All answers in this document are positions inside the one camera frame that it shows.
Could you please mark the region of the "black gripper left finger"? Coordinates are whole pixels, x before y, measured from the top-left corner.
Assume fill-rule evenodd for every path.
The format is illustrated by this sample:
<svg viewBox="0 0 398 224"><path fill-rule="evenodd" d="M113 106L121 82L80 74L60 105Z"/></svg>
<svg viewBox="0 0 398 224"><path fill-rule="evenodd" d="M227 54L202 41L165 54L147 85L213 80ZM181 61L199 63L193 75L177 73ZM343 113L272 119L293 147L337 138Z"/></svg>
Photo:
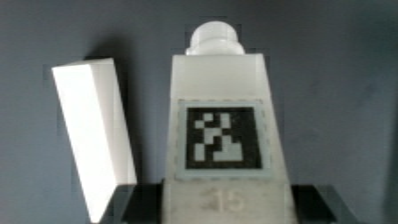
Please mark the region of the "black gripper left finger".
<svg viewBox="0 0 398 224"><path fill-rule="evenodd" d="M103 224L160 224L161 184L121 185L115 188Z"/></svg>

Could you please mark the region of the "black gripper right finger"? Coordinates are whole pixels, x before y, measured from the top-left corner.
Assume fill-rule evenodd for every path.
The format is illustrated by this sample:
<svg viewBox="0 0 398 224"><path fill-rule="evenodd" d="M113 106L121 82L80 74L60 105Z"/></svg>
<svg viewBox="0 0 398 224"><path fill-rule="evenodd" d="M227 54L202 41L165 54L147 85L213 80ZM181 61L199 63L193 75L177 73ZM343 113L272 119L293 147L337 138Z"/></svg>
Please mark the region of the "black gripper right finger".
<svg viewBox="0 0 398 224"><path fill-rule="evenodd" d="M298 224L359 224L330 185L293 185Z"/></svg>

